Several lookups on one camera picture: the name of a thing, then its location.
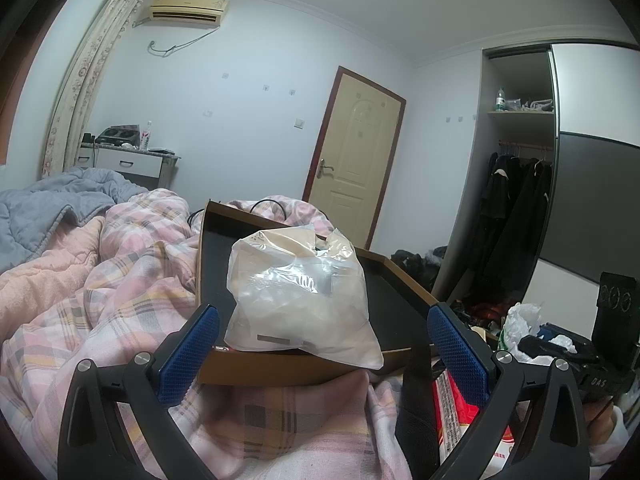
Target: cloth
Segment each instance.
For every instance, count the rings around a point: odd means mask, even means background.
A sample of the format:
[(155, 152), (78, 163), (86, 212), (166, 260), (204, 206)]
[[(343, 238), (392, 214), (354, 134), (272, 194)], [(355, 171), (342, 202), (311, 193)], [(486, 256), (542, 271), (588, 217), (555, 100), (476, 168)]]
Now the cloth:
[(396, 438), (412, 478), (431, 478), (440, 466), (440, 453), (428, 346), (412, 348), (404, 369)]
[(103, 224), (103, 216), (94, 217), (84, 227), (60, 224), (41, 257), (0, 275), (1, 341), (82, 288), (98, 262)]
[[(328, 236), (334, 231), (334, 226), (327, 216), (317, 207), (307, 202), (282, 195), (268, 196), (262, 200), (267, 200), (267, 202), (259, 201), (262, 203), (254, 208), (252, 211), (254, 214), (289, 226), (313, 224), (316, 234), (321, 236)], [(233, 200), (228, 202), (227, 205), (249, 212), (256, 203), (256, 201), (251, 200)]]
[(626, 431), (622, 411), (619, 407), (613, 406), (613, 416), (616, 418), (616, 425), (609, 439), (604, 444), (589, 448), (591, 455), (589, 480), (601, 478), (629, 441), (629, 434)]
[(115, 171), (73, 168), (23, 190), (0, 192), (0, 274), (40, 256), (60, 222), (83, 226), (146, 191)]
[(431, 292), (440, 272), (446, 250), (446, 246), (437, 247), (433, 251), (427, 251), (423, 258), (420, 254), (400, 249), (391, 256), (391, 261), (418, 282), (422, 288)]
[[(123, 364), (153, 352), (196, 308), (198, 236), (187, 203), (167, 190), (108, 210), (102, 262), (84, 287), (2, 344), (0, 410), (47, 478), (72, 373), (83, 358)], [(172, 417), (222, 479), (410, 479), (394, 437), (401, 376), (366, 370), (320, 386), (192, 386)], [(128, 406), (122, 416), (145, 468), (162, 478)]]
[(551, 168), (532, 159), (522, 188), (489, 257), (484, 274), (519, 298), (529, 283), (546, 218)]
[(507, 157), (498, 157), (494, 153), (489, 160), (487, 184), (481, 196), (476, 225), (472, 237), (469, 239), (467, 268), (474, 270), (477, 276), (484, 272), (484, 266), (494, 250), (495, 244), (502, 233), (508, 213), (509, 181), (506, 170)]

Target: clothes rail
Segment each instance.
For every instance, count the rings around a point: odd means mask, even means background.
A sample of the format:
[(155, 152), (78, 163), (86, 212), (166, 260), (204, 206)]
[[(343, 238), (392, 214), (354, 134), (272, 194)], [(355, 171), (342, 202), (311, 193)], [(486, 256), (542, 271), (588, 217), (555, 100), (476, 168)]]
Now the clothes rail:
[(519, 142), (507, 142), (506, 140), (499, 140), (499, 146), (509, 146), (512, 148), (528, 148), (530, 150), (541, 150), (546, 152), (552, 152), (554, 148), (552, 146), (539, 146), (537, 144), (521, 144)]

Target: floral curtain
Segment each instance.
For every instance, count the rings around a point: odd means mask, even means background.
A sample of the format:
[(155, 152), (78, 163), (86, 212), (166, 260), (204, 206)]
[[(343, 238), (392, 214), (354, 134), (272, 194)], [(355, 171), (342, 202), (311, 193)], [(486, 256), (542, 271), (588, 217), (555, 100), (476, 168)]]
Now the floral curtain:
[(42, 163), (43, 177), (66, 171), (76, 163), (104, 63), (121, 33), (137, 16), (143, 1), (109, 0), (84, 36), (66, 73), (51, 118)]

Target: white plastic bag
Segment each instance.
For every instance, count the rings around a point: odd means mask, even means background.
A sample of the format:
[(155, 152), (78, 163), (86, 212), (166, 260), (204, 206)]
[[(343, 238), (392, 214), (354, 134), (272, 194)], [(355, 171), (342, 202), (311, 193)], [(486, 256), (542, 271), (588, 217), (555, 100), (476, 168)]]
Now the white plastic bag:
[(258, 231), (233, 245), (226, 287), (236, 308), (225, 342), (244, 351), (300, 348), (339, 363), (382, 368), (353, 246), (338, 231), (323, 250), (316, 250), (316, 241), (309, 225)]
[[(518, 349), (518, 343), (524, 336), (537, 336), (538, 332), (540, 332), (540, 306), (531, 303), (518, 303), (509, 309), (500, 333), (498, 347), (509, 351), (521, 363), (550, 366), (554, 360), (553, 357), (539, 355), (532, 359)], [(557, 335), (550, 343), (563, 346), (575, 354), (573, 341), (565, 335)]]

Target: gray comforter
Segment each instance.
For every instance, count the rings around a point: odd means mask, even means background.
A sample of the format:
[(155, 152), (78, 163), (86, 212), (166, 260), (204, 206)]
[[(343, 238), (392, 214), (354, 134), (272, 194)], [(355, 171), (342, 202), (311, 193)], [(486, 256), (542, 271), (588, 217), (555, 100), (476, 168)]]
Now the gray comforter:
[(40, 256), (60, 222), (75, 226), (147, 190), (111, 170), (72, 168), (0, 192), (0, 274)]

